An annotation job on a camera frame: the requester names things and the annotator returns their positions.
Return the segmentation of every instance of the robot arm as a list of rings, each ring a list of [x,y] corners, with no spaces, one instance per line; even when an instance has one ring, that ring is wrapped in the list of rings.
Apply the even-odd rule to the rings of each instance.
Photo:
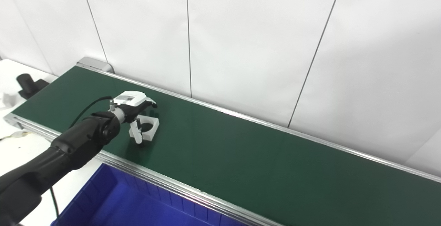
[[[117,98],[120,103],[111,102],[109,111],[86,117],[55,138],[46,151],[0,177],[0,226],[19,223],[38,206],[44,192],[70,171],[83,167],[115,138],[121,123],[136,121],[141,111],[156,105],[147,97],[136,106]]]

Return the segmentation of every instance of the panel seam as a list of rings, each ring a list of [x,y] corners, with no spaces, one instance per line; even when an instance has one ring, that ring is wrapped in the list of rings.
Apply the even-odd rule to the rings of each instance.
[[[51,66],[50,66],[50,64],[49,64],[49,61],[47,60],[46,56],[44,55],[43,50],[41,50],[40,44],[38,44],[37,39],[35,39],[35,36],[34,36],[33,32],[31,31],[31,29],[30,29],[30,27],[29,27],[27,21],[26,21],[25,18],[23,17],[22,11],[21,11],[20,7],[17,5],[16,0],[12,0],[12,1],[14,2],[14,5],[16,6],[17,11],[19,12],[20,16],[22,17],[23,22],[24,22],[25,25],[26,25],[26,28],[28,29],[30,35],[32,36],[33,41],[34,41],[35,44],[37,45],[38,50],[40,51],[41,56],[43,57],[43,59],[44,59],[44,61],[46,62],[47,66],[49,67],[49,69],[50,69],[52,75],[55,75],[55,76],[56,76],[56,74],[54,73],[53,69],[51,68]]]
[[[309,65],[308,72],[306,73],[305,80],[304,80],[304,82],[302,84],[302,88],[300,90],[299,96],[297,97],[296,105],[294,106],[293,113],[291,114],[291,119],[288,122],[288,126],[287,126],[288,128],[291,125],[291,122],[293,120],[294,112],[296,112],[297,105],[299,105],[300,96],[302,96],[302,92],[303,92],[303,89],[305,87],[305,83],[306,83],[306,81],[308,79],[309,73],[311,71],[312,64],[314,63],[315,56],[317,55],[318,48],[320,47],[321,40],[323,39],[323,36],[325,34],[326,27],[328,26],[328,22],[329,22],[329,19],[331,18],[331,14],[332,14],[332,11],[334,10],[334,6],[335,6],[336,2],[337,2],[337,0],[334,0],[334,2],[332,3],[331,10],[329,11],[328,18],[326,19],[325,27],[323,27],[323,31],[321,32],[320,39],[318,40],[317,47],[315,48],[314,55],[312,56],[312,60],[311,60],[311,63]]]
[[[189,65],[189,79],[190,79],[190,97],[193,97],[192,93],[192,55],[190,52],[190,21],[188,12],[188,0],[187,3],[187,36],[188,36],[188,65]]]
[[[89,0],[85,0],[85,1],[87,2],[87,7],[89,8],[90,15],[92,16],[93,25],[95,26],[96,34],[98,35],[101,49],[103,50],[104,58],[106,59],[107,64],[109,64],[109,61],[107,60],[106,51],[104,50],[103,42],[101,41],[100,33],[98,32],[98,27],[96,26],[95,18],[93,17],[92,9],[90,8]]]
[[[415,150],[415,152],[414,153],[412,153],[404,162],[403,162],[403,165],[404,164],[406,164],[418,151],[420,151],[420,149],[422,149],[422,147],[424,147],[424,145],[426,145],[437,133],[438,133],[438,131],[440,131],[441,130],[441,128],[440,129],[438,129],[438,130],[436,130],[435,131],[435,133],[433,133],[428,139],[427,139],[427,141],[425,141],[423,144],[421,144],[419,147],[418,147],[418,149],[416,149]]]

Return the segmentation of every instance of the white bracket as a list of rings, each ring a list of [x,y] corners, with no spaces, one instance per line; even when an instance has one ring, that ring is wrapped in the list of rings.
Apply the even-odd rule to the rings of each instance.
[[[151,124],[151,125],[153,125],[153,127],[146,132],[141,132],[141,129],[139,129],[137,127],[136,121],[138,119],[139,119],[140,124]],[[142,143],[142,140],[152,141],[153,137],[156,133],[156,130],[159,127],[159,119],[157,119],[155,117],[151,117],[151,116],[138,115],[137,120],[135,120],[134,122],[132,122],[130,124],[130,130],[129,130],[130,137],[135,138],[135,141],[138,144]]]

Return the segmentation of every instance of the white table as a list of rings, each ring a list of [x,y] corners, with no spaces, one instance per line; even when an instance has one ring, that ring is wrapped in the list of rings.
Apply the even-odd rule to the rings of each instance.
[[[43,79],[54,81],[57,77],[11,60],[0,61],[0,94],[7,93],[16,97],[16,105],[0,110],[0,138],[11,135],[18,128],[10,126],[3,117],[25,102],[18,91],[21,87],[16,81],[18,75],[28,73],[34,81]],[[43,137],[29,134],[21,138],[6,138],[0,141],[0,175],[28,162],[49,147],[50,143]],[[72,171],[53,187],[58,208],[61,211],[69,204],[87,180],[92,176],[101,162],[92,159],[83,168]],[[42,201],[35,210],[22,220],[24,226],[48,226],[55,220],[55,209],[49,191],[43,194]]]

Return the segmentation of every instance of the white holder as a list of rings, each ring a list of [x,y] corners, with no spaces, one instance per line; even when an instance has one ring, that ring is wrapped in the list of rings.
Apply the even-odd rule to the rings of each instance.
[[[0,97],[0,110],[12,108],[16,104],[15,101],[14,95],[3,93],[3,96]]]
[[[148,130],[146,132],[141,132],[142,139],[146,140],[146,141],[153,140],[153,137],[156,133],[156,130],[159,127],[159,119],[157,119],[155,117],[151,117],[151,116],[141,116],[141,115],[139,115],[138,118],[139,118],[139,122],[141,124],[152,124],[153,125],[153,127],[150,130]],[[129,135],[130,135],[130,137],[134,138],[132,130],[129,130]]]

